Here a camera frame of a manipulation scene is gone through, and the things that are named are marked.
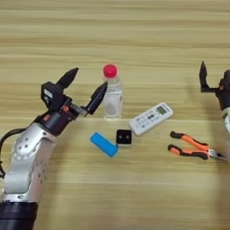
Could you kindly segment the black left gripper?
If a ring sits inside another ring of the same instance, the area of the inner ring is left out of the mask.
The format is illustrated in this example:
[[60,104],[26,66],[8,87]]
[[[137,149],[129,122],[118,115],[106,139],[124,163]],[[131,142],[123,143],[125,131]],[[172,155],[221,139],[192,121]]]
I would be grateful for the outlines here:
[[[78,67],[70,69],[57,81],[57,84],[66,89],[75,80],[78,70]],[[91,96],[87,106],[77,106],[72,103],[71,98],[65,98],[63,101],[49,100],[46,104],[48,110],[38,116],[38,123],[52,135],[59,136],[66,126],[80,115],[93,115],[102,103],[107,88],[107,82],[101,84]]]

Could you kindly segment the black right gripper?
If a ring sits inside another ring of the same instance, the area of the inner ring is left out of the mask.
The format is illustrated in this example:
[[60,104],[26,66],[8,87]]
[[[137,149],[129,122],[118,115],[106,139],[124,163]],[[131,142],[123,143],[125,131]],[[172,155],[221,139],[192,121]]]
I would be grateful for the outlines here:
[[219,86],[210,88],[207,84],[207,68],[204,62],[201,62],[199,70],[199,82],[203,93],[214,93],[218,99],[220,110],[230,107],[230,83],[222,78]]

